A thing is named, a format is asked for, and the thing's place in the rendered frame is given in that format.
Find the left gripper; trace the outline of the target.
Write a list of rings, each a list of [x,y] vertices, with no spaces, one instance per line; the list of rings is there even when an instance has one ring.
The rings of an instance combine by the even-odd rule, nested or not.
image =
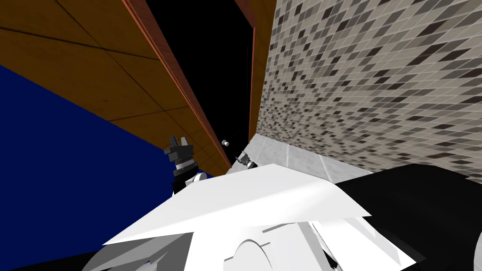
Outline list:
[[[170,162],[193,158],[193,145],[189,145],[186,137],[181,137],[181,146],[175,136],[169,137],[170,148],[164,150]]]

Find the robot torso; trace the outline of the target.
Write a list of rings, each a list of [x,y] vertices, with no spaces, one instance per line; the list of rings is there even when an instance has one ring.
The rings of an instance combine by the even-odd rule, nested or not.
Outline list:
[[[424,257],[334,183],[278,164],[187,186],[81,271],[408,271]]]

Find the black door leaf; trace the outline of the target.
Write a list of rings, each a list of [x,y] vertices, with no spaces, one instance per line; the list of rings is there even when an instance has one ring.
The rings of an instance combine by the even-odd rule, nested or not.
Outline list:
[[[223,175],[247,146],[253,28],[235,0],[146,0],[227,160],[202,164]]]

